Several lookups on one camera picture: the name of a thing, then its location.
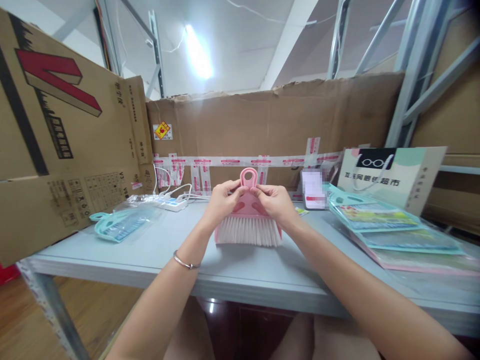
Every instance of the silver bracelet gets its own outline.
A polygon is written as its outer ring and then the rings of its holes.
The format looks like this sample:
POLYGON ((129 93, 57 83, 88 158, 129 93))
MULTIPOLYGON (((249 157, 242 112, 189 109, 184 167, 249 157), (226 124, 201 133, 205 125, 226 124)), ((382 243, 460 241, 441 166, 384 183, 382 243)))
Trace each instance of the silver bracelet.
POLYGON ((197 269, 200 267, 200 264, 199 263, 198 265, 193 265, 193 264, 186 264, 184 263, 182 260, 180 260, 177 256, 177 251, 178 250, 175 250, 174 253, 173 253, 173 258, 176 260, 177 263, 179 263, 180 265, 183 265, 184 267, 188 268, 188 270, 192 270, 192 269, 197 269))

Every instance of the white bristles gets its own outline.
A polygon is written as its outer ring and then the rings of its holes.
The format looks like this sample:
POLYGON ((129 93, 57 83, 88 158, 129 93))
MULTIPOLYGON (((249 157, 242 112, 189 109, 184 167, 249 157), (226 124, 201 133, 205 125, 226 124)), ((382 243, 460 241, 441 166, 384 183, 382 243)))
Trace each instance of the white bristles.
POLYGON ((249 244, 277 247, 282 244, 277 223, 272 218, 227 216, 217 228, 219 244, 249 244))

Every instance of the wooden floor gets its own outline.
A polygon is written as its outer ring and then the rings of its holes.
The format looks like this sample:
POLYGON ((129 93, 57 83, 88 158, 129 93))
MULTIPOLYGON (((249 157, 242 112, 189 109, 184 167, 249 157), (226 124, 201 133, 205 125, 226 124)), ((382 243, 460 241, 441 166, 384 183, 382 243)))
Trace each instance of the wooden floor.
MULTIPOLYGON (((91 359, 98 359, 142 289, 56 277, 60 295, 91 359)), ((268 359, 295 312, 200 299, 217 359, 268 359)), ((457 337, 478 359, 480 341, 457 337)), ((21 278, 0 286, 0 359, 67 360, 21 278)))
MULTIPOLYGON (((65 277, 55 282, 91 359, 102 354, 143 291, 65 277)), ((21 278, 0 286, 0 359, 68 359, 21 278)))

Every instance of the paper bag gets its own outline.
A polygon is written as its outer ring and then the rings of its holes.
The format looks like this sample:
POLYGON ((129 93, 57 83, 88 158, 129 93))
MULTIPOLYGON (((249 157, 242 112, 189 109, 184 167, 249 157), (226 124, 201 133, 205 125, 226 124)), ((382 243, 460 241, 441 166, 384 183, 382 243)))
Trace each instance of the paper bag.
POLYGON ((419 216, 446 151, 446 146, 346 149, 338 188, 419 216))

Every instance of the pink dustpan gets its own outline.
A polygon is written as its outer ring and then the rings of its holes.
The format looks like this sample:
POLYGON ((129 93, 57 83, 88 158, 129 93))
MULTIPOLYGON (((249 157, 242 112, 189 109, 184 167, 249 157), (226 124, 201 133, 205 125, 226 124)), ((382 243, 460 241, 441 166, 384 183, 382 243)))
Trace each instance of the pink dustpan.
MULTIPOLYGON (((247 167, 240 173, 240 184, 253 188, 257 178, 257 171, 247 167), (251 174, 250 179, 245 178, 247 173, 251 174)), ((240 197, 232 213, 215 229, 215 242, 277 247, 282 244, 282 230, 259 199, 248 191, 240 197)))

